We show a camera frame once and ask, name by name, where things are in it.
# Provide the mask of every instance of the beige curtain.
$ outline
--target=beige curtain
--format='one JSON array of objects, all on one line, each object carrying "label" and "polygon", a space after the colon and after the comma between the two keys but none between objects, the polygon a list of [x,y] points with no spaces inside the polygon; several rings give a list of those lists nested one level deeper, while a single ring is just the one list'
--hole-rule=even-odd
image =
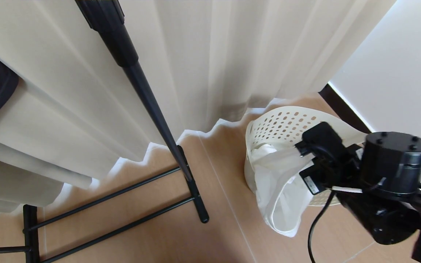
[{"label": "beige curtain", "polygon": [[[321,90],[393,3],[120,1],[175,138]],[[118,157],[142,160],[163,143],[73,0],[0,0],[0,60],[21,77],[0,112],[0,144],[65,169],[70,183],[86,187]]]}]

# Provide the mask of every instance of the white label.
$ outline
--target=white label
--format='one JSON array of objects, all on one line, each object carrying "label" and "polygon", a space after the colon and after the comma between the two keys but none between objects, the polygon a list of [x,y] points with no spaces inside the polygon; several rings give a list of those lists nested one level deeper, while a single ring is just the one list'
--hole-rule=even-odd
[{"label": "white label", "polygon": [[355,151],[359,160],[361,160],[361,156],[363,155],[363,148],[360,148]]},{"label": "white label", "polygon": [[316,187],[313,180],[311,180],[311,177],[309,177],[309,176],[305,177],[304,181],[305,181],[306,185],[308,185],[308,187],[310,188],[311,193],[316,194],[317,192],[319,192],[318,187]]}]

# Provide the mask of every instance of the wooden floor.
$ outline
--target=wooden floor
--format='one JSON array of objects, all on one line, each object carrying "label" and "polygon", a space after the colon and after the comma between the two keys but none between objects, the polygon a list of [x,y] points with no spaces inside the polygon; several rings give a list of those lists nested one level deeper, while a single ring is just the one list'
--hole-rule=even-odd
[{"label": "wooden floor", "polygon": [[[319,95],[293,101],[334,114]],[[272,105],[267,110],[282,105]],[[265,225],[243,174],[244,130],[257,115],[240,123],[219,125],[210,133],[192,132],[184,148],[210,221],[202,224],[187,203],[102,243],[58,262],[309,262],[308,229],[321,209],[309,207],[295,238]],[[95,200],[132,183],[176,166],[166,148],[149,152],[145,163],[125,161],[119,171],[90,190],[66,187],[55,203],[39,209],[39,218]],[[189,195],[185,179],[176,172],[129,193],[101,203],[39,230],[42,259],[101,236]],[[24,244],[20,210],[0,214],[0,246]],[[414,262],[410,259],[416,235],[397,245],[382,246],[342,206],[330,207],[317,224],[312,247],[318,263]],[[0,263],[23,263],[23,253],[0,255]]]}]

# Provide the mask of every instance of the horizontal bar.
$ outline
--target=horizontal bar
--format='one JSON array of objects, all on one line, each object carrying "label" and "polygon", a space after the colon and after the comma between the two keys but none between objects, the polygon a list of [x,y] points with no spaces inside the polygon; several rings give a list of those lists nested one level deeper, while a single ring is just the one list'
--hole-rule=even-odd
[{"label": "horizontal bar", "polygon": [[45,260],[43,260],[40,263],[51,263],[53,261],[56,261],[56,260],[59,260],[61,258],[66,257],[66,256],[69,256],[70,254],[76,253],[77,251],[83,250],[84,248],[88,248],[88,247],[90,247],[92,245],[95,245],[96,243],[99,243],[101,241],[104,241],[105,239],[111,238],[112,236],[118,235],[119,233],[122,233],[122,232],[124,232],[124,231],[126,231],[126,230],[128,230],[130,228],[133,228],[133,227],[135,227],[135,226],[137,226],[139,224],[142,224],[142,223],[144,223],[146,221],[149,221],[152,218],[155,218],[155,217],[157,217],[157,216],[159,216],[159,215],[161,215],[163,213],[166,213],[166,212],[168,212],[168,211],[170,211],[170,210],[172,210],[174,208],[179,207],[180,205],[184,205],[185,203],[190,202],[193,199],[194,199],[194,197],[185,198],[185,199],[183,199],[183,200],[181,200],[181,201],[179,201],[177,203],[174,203],[173,205],[167,206],[166,208],[160,209],[159,211],[157,211],[155,213],[152,213],[150,215],[147,215],[147,216],[145,216],[145,217],[143,217],[143,218],[141,218],[139,220],[136,220],[133,223],[127,224],[126,226],[122,226],[121,228],[118,228],[117,230],[113,230],[110,233],[107,233],[105,235],[102,235],[99,238],[95,238],[92,241],[89,241],[89,242],[84,243],[84,244],[82,244],[80,246],[77,246],[75,248],[72,248],[72,249],[70,249],[70,250],[68,250],[66,252],[60,253],[59,255],[53,256],[52,258],[45,259]]},{"label": "horizontal bar", "polygon": [[16,253],[16,252],[28,252],[31,248],[29,246],[22,246],[22,247],[1,247],[0,254],[3,253]]},{"label": "horizontal bar", "polygon": [[80,212],[80,211],[82,211],[82,210],[85,210],[85,209],[87,209],[87,208],[89,208],[89,207],[92,207],[92,206],[94,206],[94,205],[98,205],[98,204],[99,204],[99,203],[101,203],[101,202],[104,202],[104,201],[107,201],[107,200],[109,200],[109,199],[112,199],[112,198],[114,198],[114,197],[116,197],[116,196],[119,196],[119,195],[121,195],[121,194],[124,194],[124,193],[126,193],[126,192],[129,192],[129,191],[131,191],[131,190],[133,190],[133,189],[135,189],[135,188],[137,188],[137,187],[139,187],[139,186],[143,186],[144,184],[150,183],[150,182],[152,182],[152,181],[154,181],[154,180],[157,180],[158,178],[162,178],[162,177],[164,177],[164,176],[166,176],[166,175],[169,175],[169,174],[174,173],[174,172],[179,171],[179,170],[180,170],[180,168],[179,168],[179,167],[175,167],[175,168],[170,169],[170,170],[168,170],[168,171],[166,171],[166,172],[164,172],[164,173],[161,173],[161,174],[159,174],[159,175],[153,176],[153,177],[151,177],[151,178],[149,178],[149,179],[146,179],[146,180],[144,180],[144,181],[141,181],[141,182],[139,182],[139,183],[136,183],[136,184],[133,184],[133,185],[131,185],[131,186],[128,186],[128,187],[126,187],[126,188],[124,188],[124,189],[121,189],[121,190],[119,190],[119,191],[117,191],[117,192],[115,192],[115,193],[112,193],[112,194],[110,194],[110,195],[107,195],[107,196],[105,196],[105,197],[102,197],[102,198],[100,198],[100,199],[97,199],[97,200],[95,200],[95,201],[92,201],[92,202],[90,202],[90,203],[87,203],[86,205],[82,205],[82,206],[80,206],[80,207],[78,207],[78,208],[72,209],[71,211],[68,211],[68,212],[66,212],[66,213],[64,213],[64,214],[61,214],[61,215],[55,216],[54,218],[51,218],[51,219],[48,219],[48,220],[43,221],[43,222],[41,222],[41,223],[38,223],[38,224],[36,224],[36,225],[34,225],[34,226],[32,226],[32,227],[28,228],[28,229],[24,229],[24,230],[23,230],[23,232],[25,233],[26,231],[33,231],[33,230],[35,230],[35,229],[41,228],[42,226],[46,226],[46,225],[51,224],[51,223],[53,223],[53,222],[56,222],[56,221],[58,221],[58,220],[60,220],[60,219],[63,219],[63,218],[65,218],[65,217],[68,217],[68,216],[70,216],[70,215],[72,215],[72,214],[75,214],[75,213],[77,213],[77,212]]}]

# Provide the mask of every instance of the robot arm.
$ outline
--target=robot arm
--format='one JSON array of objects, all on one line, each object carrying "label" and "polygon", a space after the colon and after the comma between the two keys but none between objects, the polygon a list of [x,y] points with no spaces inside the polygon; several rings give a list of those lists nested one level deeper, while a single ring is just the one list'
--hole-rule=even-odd
[{"label": "robot arm", "polygon": [[[377,243],[396,244],[421,230],[421,138],[371,133],[364,148],[346,148],[322,122],[295,147],[315,156],[314,165],[300,172],[311,193],[332,190]],[[421,262],[421,231],[411,257]]]}]

